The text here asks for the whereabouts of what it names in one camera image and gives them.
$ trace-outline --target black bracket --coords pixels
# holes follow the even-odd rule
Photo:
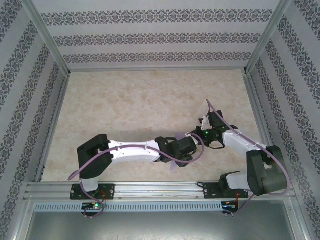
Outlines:
[[[115,196],[115,185],[114,184],[98,184],[98,189],[95,191],[90,191],[88,194],[94,196],[95,199],[103,200],[103,193],[106,195],[106,200],[113,200]],[[84,192],[81,190],[79,183],[73,184],[70,193],[71,200],[90,200]]]
[[[248,192],[242,189],[223,192],[218,182],[198,182],[197,185],[203,188],[204,199],[235,199],[237,193],[239,194],[239,199],[247,199],[249,197]]]

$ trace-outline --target patterned wallpaper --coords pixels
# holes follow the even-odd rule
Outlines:
[[[65,76],[19,0],[0,0],[0,240],[35,179]]]
[[[34,0],[71,70],[245,67],[279,0]]]
[[[293,1],[251,76],[311,239],[320,239],[320,6]]]

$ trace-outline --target beige marble floor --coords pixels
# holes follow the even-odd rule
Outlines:
[[[208,111],[206,98],[230,124],[260,140],[240,70],[74,72],[42,180],[67,181],[79,168],[77,148],[98,134],[121,142],[143,142],[192,131]],[[112,164],[99,180],[217,180],[221,174],[245,170],[246,160],[228,147],[206,148],[197,162],[172,171],[170,166]]]

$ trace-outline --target enclosure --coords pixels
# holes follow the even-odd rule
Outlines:
[[[319,0],[0,6],[0,239],[320,239]],[[79,178],[67,181],[80,145],[98,134],[145,142],[188,133],[206,99],[281,149],[288,194],[225,217],[231,199],[206,199],[197,183],[247,162],[230,147],[206,148],[186,167],[111,164],[99,177],[115,186],[105,213],[80,214],[86,201],[70,200]]]

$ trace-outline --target floor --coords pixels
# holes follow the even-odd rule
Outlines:
[[[230,124],[260,141],[240,70],[73,72],[42,181],[67,181],[79,168],[77,148],[98,134],[120,142],[144,142],[194,130],[198,118],[208,112],[206,98]],[[201,159],[185,168],[122,162],[111,164],[99,180],[210,181],[245,170],[246,159],[232,148],[206,148]]]

